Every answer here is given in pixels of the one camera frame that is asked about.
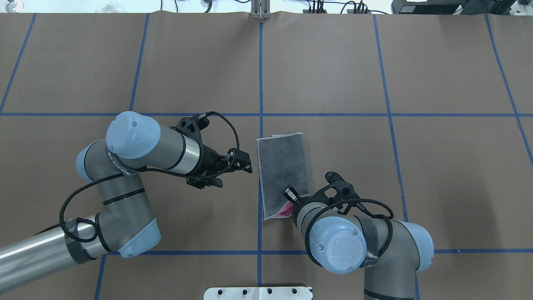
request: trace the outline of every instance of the gray cloth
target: gray cloth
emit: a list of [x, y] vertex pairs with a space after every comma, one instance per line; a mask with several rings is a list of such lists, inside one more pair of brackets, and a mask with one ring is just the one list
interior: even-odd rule
[[286, 218], [290, 214], [282, 213], [291, 206], [281, 192], [291, 185], [301, 196], [309, 195], [303, 134], [257, 139], [257, 154], [264, 219]]

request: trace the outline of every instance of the light blue joint cap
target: light blue joint cap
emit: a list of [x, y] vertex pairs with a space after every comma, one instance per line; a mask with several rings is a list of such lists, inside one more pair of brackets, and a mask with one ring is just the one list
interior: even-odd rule
[[91, 146], [97, 142], [94, 141], [92, 142], [90, 145], [88, 145], [87, 147], [85, 147], [79, 154], [78, 154], [78, 157], [76, 157], [76, 171], [78, 171], [78, 174], [83, 178], [83, 180], [85, 180], [86, 182], [93, 182], [90, 178], [89, 178], [89, 175], [87, 175], [87, 171], [85, 171], [85, 155], [87, 154], [87, 151], [89, 150], [89, 148], [91, 148]]
[[145, 228], [122, 246], [118, 252], [122, 257], [130, 258], [152, 249], [160, 240], [161, 233], [157, 226], [157, 218], [154, 218]]
[[107, 128], [106, 145], [119, 157], [132, 160], [150, 153], [160, 136], [156, 120], [128, 111], [117, 115]]
[[430, 233], [427, 230], [414, 223], [402, 222], [400, 220], [395, 220], [398, 223], [401, 223], [407, 231], [415, 240], [416, 248], [418, 248], [418, 255], [420, 256], [420, 265], [416, 272], [426, 270], [431, 265], [431, 259], [435, 254], [435, 247], [433, 245], [433, 240], [431, 239]]
[[361, 229], [341, 217], [318, 220], [309, 233], [309, 247], [315, 259], [336, 274], [352, 272], [366, 257], [366, 241]]

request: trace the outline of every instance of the black cable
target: black cable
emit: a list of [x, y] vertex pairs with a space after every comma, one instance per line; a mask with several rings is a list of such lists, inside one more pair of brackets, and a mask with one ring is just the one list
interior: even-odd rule
[[119, 174], [111, 175], [111, 176], [106, 177], [106, 178], [98, 179], [96, 181], [93, 181], [93, 182], [91, 182], [89, 184], [86, 184], [86, 185], [80, 187], [79, 189], [74, 191], [70, 196], [68, 196], [68, 198], [63, 203], [63, 206], [61, 207], [61, 210], [59, 211], [59, 226], [61, 226], [61, 229], [63, 229], [63, 232], [66, 235], [68, 235], [69, 238], [71, 238], [71, 239], [73, 239], [75, 241], [78, 241], [78, 242], [88, 243], [88, 242], [94, 241], [98, 237], [98, 233], [96, 232], [96, 224], [93, 221], [89, 220], [89, 219], [83, 219], [83, 218], [78, 218], [77, 219], [78, 222], [88, 223], [88, 224], [93, 225], [93, 227], [94, 227], [94, 235], [92, 237], [90, 237], [89, 239], [82, 239], [82, 238], [80, 238], [78, 236], [75, 236], [72, 232], [70, 232], [67, 229], [67, 226], [66, 226], [65, 220], [64, 220], [65, 210], [67, 209], [68, 204], [74, 198], [74, 196], [76, 196], [80, 192], [90, 188], [91, 186], [97, 185], [97, 184], [102, 183], [104, 181], [108, 181], [108, 180], [112, 180], [112, 179], [115, 179], [115, 178], [119, 178], [119, 177], [122, 177], [122, 176], [124, 176], [124, 174], [119, 173]]
[[361, 11], [360, 13], [366, 13], [366, 12], [380, 12], [382, 14], [388, 14], [388, 13], [386, 13], [384, 11], [376, 11], [376, 10], [364, 10], [364, 11]]
[[355, 1], [348, 1], [348, 2], [344, 3], [344, 6], [342, 7], [340, 13], [342, 13], [344, 11], [344, 8], [350, 3], [353, 3], [353, 10], [355, 11], [356, 10], [356, 2]]
[[363, 3], [363, 1], [361, 0], [359, 4], [357, 5], [357, 8], [353, 11], [353, 13], [361, 13], [361, 11], [364, 11], [367, 9], [368, 9], [368, 6], [365, 3]]
[[138, 172], [159, 172], [159, 173], [164, 173], [164, 174], [168, 174], [168, 175], [172, 175], [172, 176], [176, 176], [176, 177], [183, 177], [183, 178], [190, 178], [190, 179], [209, 179], [209, 178], [214, 178], [214, 177], [217, 177], [219, 175], [222, 175], [224, 173], [226, 173], [226, 171], [229, 170], [229, 168], [231, 168], [231, 166], [235, 163], [235, 160], [237, 159], [237, 156], [239, 155], [239, 151], [240, 151], [240, 142], [239, 142], [239, 136], [237, 135], [237, 130], [235, 129], [235, 127], [233, 126], [233, 124], [231, 124], [231, 122], [226, 119], [225, 116], [223, 116], [221, 113], [218, 113], [218, 112], [208, 112], [206, 113], [206, 117], [209, 117], [211, 115], [217, 115], [219, 116], [221, 119], [223, 119], [228, 125], [229, 127], [231, 128], [231, 130], [233, 131], [233, 134], [235, 135], [235, 142], [237, 144], [237, 147], [236, 147], [236, 151], [235, 151], [235, 156], [231, 159], [230, 163], [220, 172], [214, 174], [214, 175], [204, 175], [204, 176], [187, 176], [187, 175], [183, 175], [183, 174], [178, 174], [178, 173], [174, 173], [174, 172], [170, 172], [170, 171], [167, 171], [167, 170], [162, 170], [162, 169], [155, 169], [155, 168], [144, 168], [144, 169], [138, 169], [137, 171]]
[[[226, 117], [223, 116], [221, 113], [218, 113], [218, 112], [207, 112], [207, 113], [205, 113], [205, 117], [209, 117], [209, 116], [212, 116], [212, 115], [216, 115], [216, 116], [220, 117], [222, 120], [224, 120], [229, 125], [229, 127], [233, 131], [233, 134], [235, 135], [235, 142], [237, 144], [237, 147], [236, 147], [236, 150], [235, 150], [233, 158], [231, 159], [229, 164], [224, 169], [222, 169], [221, 171], [219, 171], [216, 174], [203, 175], [203, 176], [187, 176], [187, 175], [178, 174], [178, 173], [170, 172], [170, 171], [167, 171], [167, 170], [155, 169], [155, 168], [142, 168], [142, 169], [137, 169], [137, 171], [138, 172], [149, 172], [149, 171], [160, 172], [160, 173], [164, 173], [164, 174], [168, 174], [168, 175], [172, 175], [172, 176], [190, 178], [190, 179], [209, 179], [209, 178], [214, 178], [214, 177], [217, 177], [219, 175], [222, 175], [222, 174], [226, 173], [226, 171], [228, 171], [231, 168], [231, 166], [235, 163], [237, 157], [239, 156], [239, 151], [240, 151], [239, 136], [238, 136], [237, 130], [235, 129], [233, 124], [231, 124], [231, 122], [228, 119], [226, 119]], [[119, 178], [119, 177], [122, 177], [122, 176], [124, 176], [124, 174], [119, 173], [119, 174], [115, 174], [115, 175], [112, 175], [112, 176], [109, 176], [109, 177], [106, 177], [106, 178], [98, 179], [98, 180], [93, 181], [93, 182], [91, 182], [89, 184], [86, 184], [86, 185], [82, 186], [81, 188], [77, 189], [76, 191], [74, 191], [70, 196], [68, 196], [68, 198], [63, 203], [63, 206], [61, 207], [61, 210], [59, 212], [59, 223], [56, 224], [56, 225], [50, 226], [50, 227], [46, 228], [45, 230], [40, 231], [39, 233], [46, 232], [46, 231], [54, 229], [56, 227], [61, 227], [63, 232], [67, 236], [69, 236], [71, 239], [73, 239], [75, 241], [82, 242], [82, 243], [88, 243], [88, 242], [94, 241], [98, 237], [98, 231], [96, 230], [96, 223], [91, 221], [91, 220], [89, 220], [89, 219], [84, 219], [84, 218], [77, 218], [76, 219], [77, 223], [87, 223], [87, 224], [90, 224], [90, 225], [92, 225], [94, 227], [94, 235], [92, 237], [90, 237], [89, 239], [82, 239], [82, 238], [74, 235], [73, 233], [71, 233], [68, 230], [68, 228], [67, 228], [67, 226], [65, 224], [66, 222], [64, 220], [65, 210], [67, 209], [68, 204], [74, 198], [74, 196], [76, 196], [80, 192], [90, 188], [91, 186], [94, 186], [94, 185], [97, 185], [99, 183], [102, 183], [104, 181], [112, 180], [112, 179]]]
[[322, 267], [322, 265], [313, 257], [313, 254], [311, 253], [311, 249], [309, 247], [309, 234], [311, 233], [311, 228], [313, 227], [314, 223], [317, 221], [317, 219], [323, 213], [325, 213], [326, 211], [328, 211], [330, 209], [336, 208], [338, 206], [341, 206], [341, 205], [344, 205], [344, 204], [347, 204], [347, 203], [354, 203], [354, 204], [357, 204], [357, 203], [372, 203], [372, 204], [379, 205], [379, 206], [383, 207], [384, 209], [386, 209], [387, 212], [389, 213], [389, 216], [385, 216], [385, 215], [381, 215], [381, 214], [374, 215], [370, 211], [368, 211], [364, 206], [362, 206], [362, 208], [360, 208], [361, 211], [363, 211], [367, 215], [370, 215], [371, 218], [382, 219], [382, 220], [384, 220], [387, 223], [387, 229], [389, 230], [389, 233], [387, 234], [387, 240], [385, 241], [385, 244], [383, 244], [383, 246], [381, 246], [381, 248], [378, 251], [378, 256], [382, 256], [385, 253], [385, 251], [387, 250], [387, 248], [389, 247], [390, 243], [391, 243], [391, 240], [392, 240], [392, 223], [391, 223], [390, 219], [394, 218], [394, 213], [392, 212], [391, 208], [389, 206], [387, 206], [387, 204], [385, 204], [383, 202], [380, 202], [380, 201], [377, 201], [377, 200], [373, 200], [373, 199], [345, 199], [345, 200], [342, 200], [340, 202], [333, 203], [331, 205], [328, 205], [328, 206], [324, 207], [315, 216], [313, 216], [313, 218], [309, 222], [309, 225], [307, 226], [307, 229], [305, 230], [304, 243], [305, 243], [305, 251], [307, 252], [307, 256], [309, 256], [309, 258], [311, 259], [312, 262], [314, 262], [315, 264], [317, 264], [317, 265], [319, 265], [321, 267]]
[[213, 7], [213, 0], [209, 0], [209, 4], [207, 6], [207, 10], [204, 13], [208, 13], [211, 11], [211, 8]]
[[47, 232], [48, 230], [52, 230], [52, 229], [57, 228], [59, 226], [61, 226], [61, 224], [57, 223], [55, 225], [52, 225], [52, 226], [48, 227], [47, 229], [44, 229], [44, 230], [41, 230], [41, 231], [37, 232], [35, 235], [41, 234], [43, 232]]
[[331, 2], [331, 1], [324, 1], [324, 3], [346, 4], [345, 2]]

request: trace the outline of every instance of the blue tape grid line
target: blue tape grid line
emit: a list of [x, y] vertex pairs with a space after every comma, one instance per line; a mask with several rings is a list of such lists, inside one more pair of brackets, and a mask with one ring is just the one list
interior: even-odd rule
[[102, 258], [100, 258], [100, 270], [98, 272], [98, 281], [96, 282], [96, 291], [94, 292], [94, 300], [98, 300], [100, 298], [100, 288], [102, 287], [102, 278], [103, 278], [103, 268], [106, 264], [106, 256], [102, 255]]
[[374, 31], [376, 32], [377, 54], [379, 56], [379, 67], [381, 68], [381, 79], [383, 81], [383, 92], [385, 94], [385, 103], [387, 105], [387, 116], [389, 118], [389, 127], [391, 130], [392, 150], [394, 152], [394, 160], [396, 162], [396, 173], [398, 176], [398, 183], [400, 184], [403, 219], [406, 222], [409, 222], [409, 217], [407, 215], [407, 205], [405, 203], [405, 193], [403, 191], [403, 180], [401, 178], [400, 159], [398, 158], [398, 148], [396, 147], [396, 135], [394, 134], [394, 125], [392, 123], [391, 104], [389, 102], [389, 90], [387, 89], [387, 79], [385, 78], [385, 67], [383, 66], [383, 56], [381, 54], [381, 44], [379, 42], [379, 30], [377, 28], [376, 15], [373, 14], [372, 16], [374, 19]]
[[[195, 113], [152, 113], [146, 116], [191, 116]], [[0, 113], [0, 116], [116, 116], [117, 113]], [[389, 117], [388, 113], [222, 113], [233, 117]], [[533, 117], [533, 114], [449, 114], [449, 113], [391, 113], [393, 117]]]
[[418, 288], [418, 275], [416, 273], [415, 273], [415, 298], [416, 300], [421, 300], [420, 289]]
[[522, 139], [524, 141], [524, 145], [526, 146], [526, 151], [529, 155], [529, 162], [531, 163], [531, 166], [533, 167], [533, 155], [531, 154], [531, 148], [529, 148], [528, 139], [526, 137], [526, 133], [524, 132], [524, 128], [522, 127], [522, 122], [520, 121], [520, 117], [518, 115], [518, 110], [516, 108], [516, 104], [514, 103], [513, 94], [511, 93], [511, 88], [509, 88], [509, 83], [507, 82], [507, 77], [505, 76], [505, 72], [503, 71], [502, 62], [500, 61], [499, 55], [498, 55], [498, 49], [496, 49], [496, 43], [494, 42], [494, 36], [492, 35], [492, 28], [490, 26], [489, 21], [489, 15], [485, 14], [485, 22], [487, 23], [487, 29], [489, 30], [489, 36], [490, 36], [490, 42], [492, 43], [492, 49], [494, 50], [494, 56], [496, 57], [496, 62], [498, 63], [498, 67], [500, 69], [500, 73], [502, 74], [503, 83], [505, 84], [505, 89], [507, 90], [507, 95], [509, 96], [509, 101], [511, 102], [511, 106], [513, 107], [514, 115], [516, 117], [516, 122], [518, 124], [518, 128], [520, 129], [520, 134], [522, 135]]
[[[8, 85], [6, 87], [6, 90], [4, 92], [4, 97], [2, 99], [2, 103], [0, 104], [0, 115], [1, 116], [116, 116], [119, 113], [4, 113], [3, 108], [5, 106], [7, 97], [9, 95], [9, 90], [11, 87], [11, 84], [13, 83], [13, 80], [15, 78], [18, 66], [20, 64], [23, 52], [26, 48], [26, 44], [28, 42], [29, 36], [31, 34], [31, 30], [33, 28], [33, 25], [35, 23], [35, 19], [37, 17], [37, 14], [34, 14], [30, 23], [30, 26], [28, 28], [28, 31], [26, 33], [24, 42], [22, 44], [21, 50], [19, 52], [19, 55], [17, 57], [17, 61], [14, 65], [13, 72], [11, 74], [10, 80], [8, 82]], [[524, 145], [526, 146], [527, 153], [529, 155], [529, 159], [531, 162], [531, 165], [533, 166], [533, 155], [531, 153], [531, 149], [529, 147], [522, 123], [520, 121], [521, 117], [533, 117], [533, 114], [519, 114], [518, 110], [516, 108], [516, 104], [514, 102], [511, 89], [509, 87], [507, 78], [505, 76], [505, 72], [503, 70], [502, 63], [500, 61], [498, 51], [496, 48], [496, 44], [494, 41], [494, 36], [492, 34], [492, 29], [490, 26], [490, 21], [488, 18], [488, 15], [485, 14], [485, 20], [487, 23], [487, 29], [489, 32], [490, 40], [492, 43], [492, 48], [496, 57], [496, 61], [498, 63], [498, 67], [500, 69], [500, 72], [502, 74], [502, 79], [505, 84], [505, 88], [507, 91], [507, 94], [509, 96], [509, 100], [511, 102], [512, 108], [514, 113], [513, 114], [454, 114], [454, 113], [392, 113], [390, 102], [389, 102], [389, 95], [386, 85], [386, 78], [385, 78], [385, 70], [383, 66], [383, 57], [381, 52], [381, 44], [379, 42], [379, 33], [378, 33], [378, 26], [377, 26], [377, 20], [376, 16], [373, 16], [374, 18], [374, 29], [376, 34], [376, 43], [377, 43], [377, 49], [378, 49], [378, 56], [379, 56], [379, 64], [381, 68], [381, 74], [382, 74], [382, 81], [383, 81], [383, 90], [384, 90], [384, 96], [385, 96], [385, 102], [387, 106], [387, 113], [264, 113], [263, 112], [263, 23], [260, 23], [260, 38], [259, 38], [259, 99], [260, 99], [260, 112], [259, 113], [225, 113], [224, 115], [227, 116], [242, 116], [242, 117], [260, 117], [260, 137], [263, 137], [263, 118], [265, 116], [267, 117], [284, 117], [284, 116], [292, 116], [292, 117], [303, 117], [303, 116], [315, 116], [315, 117], [387, 117], [389, 119], [389, 126], [391, 130], [391, 139], [393, 144], [393, 151], [394, 151], [394, 158], [397, 165], [397, 174], [398, 174], [398, 180], [400, 183], [401, 188], [401, 194], [402, 194], [402, 204], [403, 204], [403, 213], [404, 213], [404, 219], [408, 220], [407, 218], [407, 207], [405, 204], [405, 195], [403, 192], [403, 184], [401, 180], [401, 170], [399, 165], [399, 159], [398, 159], [398, 151], [396, 147], [395, 142], [395, 134], [394, 134], [394, 128], [393, 128], [393, 122], [392, 117], [515, 117], [518, 127], [520, 129], [520, 133], [522, 135], [522, 139], [524, 141]], [[139, 72], [142, 62], [142, 55], [144, 50], [144, 43], [146, 40], [146, 34], [148, 29], [148, 22], [149, 22], [149, 14], [146, 16], [145, 24], [144, 24], [144, 30], [143, 30], [143, 38], [141, 42], [141, 48], [139, 51], [139, 60], [138, 65], [135, 73], [135, 80], [132, 90], [132, 98], [130, 102], [130, 110], [133, 109], [134, 101], [135, 101], [135, 92], [136, 87], [139, 79]], [[189, 116], [194, 113], [143, 113], [145, 115], [150, 116]], [[257, 235], [257, 250], [206, 250], [206, 251], [147, 251], [141, 255], [155, 255], [155, 256], [173, 256], [173, 255], [256, 255], [257, 256], [257, 284], [258, 286], [261, 286], [261, 259], [262, 255], [306, 255], [306, 252], [304, 250], [262, 250], [262, 201], [261, 201], [261, 187], [259, 186], [259, 200], [258, 200], [258, 235]], [[501, 254], [501, 253], [533, 253], [533, 249], [531, 248], [510, 248], [510, 249], [436, 249], [435, 254]], [[111, 252], [107, 255], [119, 255], [117, 252]], [[99, 276], [95, 291], [94, 299], [99, 298], [101, 283], [102, 283], [102, 277], [103, 277], [103, 271], [106, 263], [106, 256], [104, 255], [101, 258], [100, 263], [100, 270], [99, 270]], [[420, 294], [418, 290], [418, 282], [416, 282], [416, 297], [420, 300]]]
[[139, 81], [139, 72], [141, 71], [142, 54], [144, 52], [144, 41], [146, 40], [146, 31], [148, 30], [148, 21], [150, 20], [150, 14], [146, 14], [146, 20], [144, 21], [144, 31], [142, 33], [141, 49], [139, 50], [139, 60], [137, 61], [137, 70], [135, 71], [135, 80], [133, 81], [132, 99], [130, 101], [130, 110], [133, 110], [135, 104], [135, 92], [137, 91], [137, 82]]
[[20, 60], [22, 59], [22, 54], [24, 53], [24, 49], [26, 48], [26, 44], [28, 43], [28, 39], [30, 38], [31, 30], [33, 29], [33, 24], [35, 23], [36, 18], [37, 14], [34, 13], [30, 22], [30, 26], [28, 27], [28, 32], [26, 32], [26, 37], [24, 38], [24, 42], [22, 43], [22, 47], [20, 48], [19, 56], [17, 57], [17, 61], [15, 62], [15, 66], [13, 67], [13, 72], [11, 72], [11, 77], [9, 77], [9, 82], [7, 83], [7, 87], [5, 88], [4, 97], [2, 98], [2, 103], [0, 104], [0, 113], [4, 110], [4, 105], [7, 101], [9, 89], [11, 88], [11, 84], [15, 79], [15, 74], [17, 73], [17, 69], [19, 68]]
[[[259, 137], [263, 137], [263, 26], [259, 23]], [[263, 285], [263, 193], [259, 180], [257, 192], [257, 286]]]
[[[435, 249], [435, 254], [501, 254], [501, 253], [533, 253], [533, 248], [507, 249]], [[307, 255], [305, 250], [152, 250], [140, 256], [211, 256], [211, 255]], [[117, 256], [113, 251], [105, 256]]]

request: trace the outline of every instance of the white bracket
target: white bracket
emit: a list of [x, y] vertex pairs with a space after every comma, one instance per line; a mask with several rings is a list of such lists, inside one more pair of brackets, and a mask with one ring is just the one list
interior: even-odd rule
[[204, 300], [313, 300], [312, 287], [208, 288]]

